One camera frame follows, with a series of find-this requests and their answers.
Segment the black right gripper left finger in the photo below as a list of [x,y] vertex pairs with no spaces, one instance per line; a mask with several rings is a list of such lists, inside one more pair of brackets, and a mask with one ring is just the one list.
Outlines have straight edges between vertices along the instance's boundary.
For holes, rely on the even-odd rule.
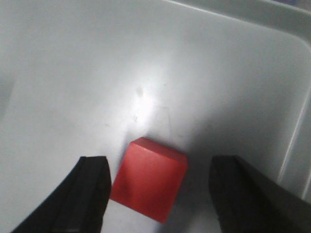
[[56,189],[15,233],[99,233],[111,192],[105,156],[80,157]]

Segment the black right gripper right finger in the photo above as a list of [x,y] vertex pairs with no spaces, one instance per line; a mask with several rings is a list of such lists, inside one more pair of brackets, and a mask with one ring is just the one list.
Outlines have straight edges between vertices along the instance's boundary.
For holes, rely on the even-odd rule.
[[311,231],[311,205],[239,156],[212,157],[209,192],[224,233]]

